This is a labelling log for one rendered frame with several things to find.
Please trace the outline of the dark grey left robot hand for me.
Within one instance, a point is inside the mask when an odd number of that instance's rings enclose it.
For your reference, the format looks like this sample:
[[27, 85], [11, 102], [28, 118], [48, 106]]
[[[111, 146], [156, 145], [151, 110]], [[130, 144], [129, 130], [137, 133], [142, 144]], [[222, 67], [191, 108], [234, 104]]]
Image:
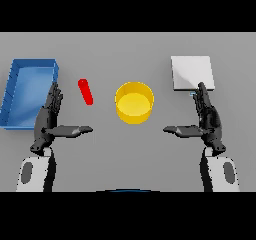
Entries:
[[58, 84], [53, 82], [34, 125], [34, 142], [30, 151], [38, 156], [44, 155], [44, 149], [50, 147], [55, 138], [77, 138], [93, 131], [90, 126], [57, 125], [62, 99]]

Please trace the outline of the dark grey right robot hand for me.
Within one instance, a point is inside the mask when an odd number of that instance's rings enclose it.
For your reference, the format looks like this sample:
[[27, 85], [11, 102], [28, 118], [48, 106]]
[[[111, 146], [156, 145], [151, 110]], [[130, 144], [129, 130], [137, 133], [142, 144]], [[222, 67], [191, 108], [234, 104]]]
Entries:
[[204, 145], [212, 149], [212, 154], [218, 156], [226, 151], [222, 142], [222, 123], [219, 113], [211, 103], [209, 93], [203, 82], [193, 94], [196, 112], [199, 118], [197, 125], [166, 126], [165, 133], [174, 134], [180, 138], [200, 137]]

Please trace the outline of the red beaker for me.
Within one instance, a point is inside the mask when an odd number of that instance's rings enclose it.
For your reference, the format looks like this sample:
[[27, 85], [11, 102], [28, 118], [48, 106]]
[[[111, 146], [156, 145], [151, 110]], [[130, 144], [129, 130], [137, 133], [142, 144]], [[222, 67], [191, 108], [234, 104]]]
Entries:
[[88, 106], [91, 106], [93, 104], [93, 96], [88, 81], [85, 78], [80, 78], [78, 80], [78, 87], [80, 89], [84, 102]]

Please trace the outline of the pale square measuring scale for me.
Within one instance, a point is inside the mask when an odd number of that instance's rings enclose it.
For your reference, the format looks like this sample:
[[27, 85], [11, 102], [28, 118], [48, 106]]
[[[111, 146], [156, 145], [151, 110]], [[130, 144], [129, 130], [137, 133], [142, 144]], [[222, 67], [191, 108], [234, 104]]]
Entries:
[[174, 91], [193, 91], [203, 82], [208, 91], [215, 89], [209, 56], [172, 56]]

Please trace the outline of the yellow round bowl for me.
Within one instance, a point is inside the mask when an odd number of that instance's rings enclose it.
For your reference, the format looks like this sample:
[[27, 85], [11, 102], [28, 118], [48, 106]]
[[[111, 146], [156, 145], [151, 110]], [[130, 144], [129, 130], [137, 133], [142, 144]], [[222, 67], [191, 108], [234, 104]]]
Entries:
[[126, 82], [115, 94], [116, 113], [126, 124], [141, 124], [152, 113], [154, 94], [151, 88], [142, 82]]

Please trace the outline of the blue rectangular tray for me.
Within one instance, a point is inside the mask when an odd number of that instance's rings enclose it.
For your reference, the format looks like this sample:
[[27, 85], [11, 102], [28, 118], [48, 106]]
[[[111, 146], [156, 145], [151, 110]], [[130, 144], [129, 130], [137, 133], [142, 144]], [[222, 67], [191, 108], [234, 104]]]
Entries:
[[55, 59], [13, 59], [0, 107], [0, 128], [33, 130], [52, 83], [58, 81], [58, 71]]

